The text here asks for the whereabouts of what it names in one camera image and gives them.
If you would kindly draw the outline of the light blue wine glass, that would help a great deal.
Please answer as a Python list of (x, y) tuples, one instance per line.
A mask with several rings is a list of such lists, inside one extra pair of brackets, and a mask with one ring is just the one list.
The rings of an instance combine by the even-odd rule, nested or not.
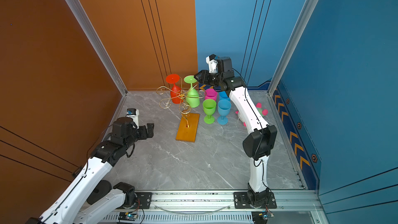
[(231, 102), (229, 100), (220, 100), (218, 102), (218, 113), (219, 117), (217, 122), (220, 125), (226, 125), (228, 123), (227, 115), (230, 113), (231, 110)]

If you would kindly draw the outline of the pink wine glass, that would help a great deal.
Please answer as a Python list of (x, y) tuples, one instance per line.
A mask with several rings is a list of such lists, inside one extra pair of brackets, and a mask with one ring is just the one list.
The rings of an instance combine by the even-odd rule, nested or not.
[(215, 91), (213, 88), (209, 88), (205, 90), (205, 99), (206, 100), (214, 100), (217, 101), (218, 92)]

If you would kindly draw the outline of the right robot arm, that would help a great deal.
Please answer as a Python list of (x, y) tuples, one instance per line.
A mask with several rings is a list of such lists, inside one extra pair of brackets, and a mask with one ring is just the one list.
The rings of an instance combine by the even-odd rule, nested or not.
[(206, 57), (206, 63), (208, 70), (201, 70), (194, 77), (200, 84), (219, 87), (237, 107), (239, 118), (248, 131), (243, 140), (244, 152), (251, 160), (247, 197), (253, 207), (265, 207), (275, 199), (266, 176), (277, 128), (268, 124), (257, 110), (244, 79), (233, 68), (231, 58), (212, 54)]

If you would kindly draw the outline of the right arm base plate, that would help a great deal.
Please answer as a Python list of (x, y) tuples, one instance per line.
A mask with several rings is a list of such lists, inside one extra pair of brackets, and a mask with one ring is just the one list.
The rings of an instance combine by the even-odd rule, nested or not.
[(234, 206), (236, 209), (263, 208), (276, 209), (277, 203), (271, 191), (253, 193), (251, 190), (234, 192)]

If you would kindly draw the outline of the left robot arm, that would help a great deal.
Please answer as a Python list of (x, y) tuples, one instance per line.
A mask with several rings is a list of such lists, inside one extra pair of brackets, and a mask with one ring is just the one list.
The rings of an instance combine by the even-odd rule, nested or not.
[(138, 126), (130, 117), (118, 118), (112, 125), (107, 139), (97, 145), (86, 165), (68, 188), (45, 210), (39, 218), (31, 217), (28, 224), (97, 224), (119, 207), (135, 207), (138, 197), (134, 186), (117, 183), (98, 201), (86, 209), (83, 204), (96, 186), (111, 171), (120, 158), (130, 157), (127, 152), (137, 141), (154, 136), (154, 123)]

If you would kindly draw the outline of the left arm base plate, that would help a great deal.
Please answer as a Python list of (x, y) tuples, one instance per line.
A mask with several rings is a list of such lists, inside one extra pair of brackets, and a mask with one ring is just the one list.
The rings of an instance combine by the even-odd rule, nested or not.
[(135, 194), (135, 200), (131, 205), (123, 204), (117, 209), (150, 209), (152, 192), (136, 192)]

